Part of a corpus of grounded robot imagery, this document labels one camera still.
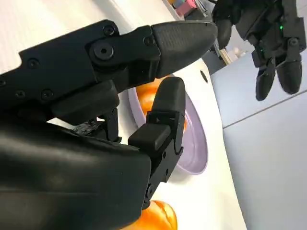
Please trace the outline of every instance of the colorful object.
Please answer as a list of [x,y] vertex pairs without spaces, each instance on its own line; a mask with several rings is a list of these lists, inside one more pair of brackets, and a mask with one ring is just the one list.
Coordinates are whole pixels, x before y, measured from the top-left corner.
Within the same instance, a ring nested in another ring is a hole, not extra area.
[[151,201],[141,217],[122,230],[177,230],[177,217],[173,208],[162,201]]
[[[131,110],[138,127],[141,127],[146,122],[144,114],[151,110],[152,103],[150,104],[150,101],[154,100],[155,93],[162,80],[157,79],[137,90],[135,88],[128,90]],[[138,95],[146,95],[146,97],[141,97],[139,102]],[[185,118],[187,125],[182,139],[184,149],[177,167],[189,174],[198,175],[205,170],[207,165],[207,142],[201,120],[187,94]]]

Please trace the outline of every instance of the purple plate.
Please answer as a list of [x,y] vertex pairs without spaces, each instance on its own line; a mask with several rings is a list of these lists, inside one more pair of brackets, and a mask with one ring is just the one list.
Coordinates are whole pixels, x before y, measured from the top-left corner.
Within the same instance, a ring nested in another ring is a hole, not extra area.
[[[128,90],[128,96],[135,122],[138,127],[141,127],[146,122],[146,118],[143,114],[136,89]],[[188,125],[182,139],[184,149],[177,166],[189,174],[198,175],[205,170],[207,165],[207,141],[201,120],[187,94],[186,119]]]

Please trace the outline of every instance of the white table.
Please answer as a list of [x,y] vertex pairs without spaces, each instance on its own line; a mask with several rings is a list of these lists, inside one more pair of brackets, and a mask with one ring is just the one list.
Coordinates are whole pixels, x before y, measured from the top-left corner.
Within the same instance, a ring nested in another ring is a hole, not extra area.
[[[0,7],[0,73],[19,66],[18,52],[102,19],[117,23],[122,33],[145,24],[173,21],[160,0],[10,0]],[[200,75],[202,70],[209,83]],[[175,171],[154,198],[176,211],[179,230],[245,230],[226,151],[210,75],[198,60],[178,71],[193,101],[208,142],[209,161],[199,176]],[[119,129],[123,143],[136,129],[127,94],[120,96]]]

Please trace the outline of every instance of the orange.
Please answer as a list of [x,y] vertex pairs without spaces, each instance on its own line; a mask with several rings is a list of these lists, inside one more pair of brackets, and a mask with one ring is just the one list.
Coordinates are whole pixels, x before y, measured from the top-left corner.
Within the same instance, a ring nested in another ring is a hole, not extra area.
[[151,201],[141,217],[122,230],[177,230],[177,217],[173,208],[162,201]]

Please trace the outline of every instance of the robotic hand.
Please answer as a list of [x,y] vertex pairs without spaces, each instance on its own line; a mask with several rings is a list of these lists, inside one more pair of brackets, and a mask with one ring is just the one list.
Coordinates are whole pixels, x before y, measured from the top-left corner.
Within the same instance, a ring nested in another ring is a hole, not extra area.
[[256,98],[264,100],[277,70],[282,89],[295,94],[302,80],[300,53],[306,49],[303,18],[298,18],[296,0],[218,0],[213,10],[218,42],[225,47],[231,27],[254,47],[254,64],[259,68]]
[[[181,156],[185,86],[163,80],[129,145],[119,144],[118,93],[199,59],[216,34],[213,23],[172,22],[119,35],[105,20],[22,51],[0,77],[0,229],[136,221]],[[73,132],[46,123],[54,117],[94,125]]]

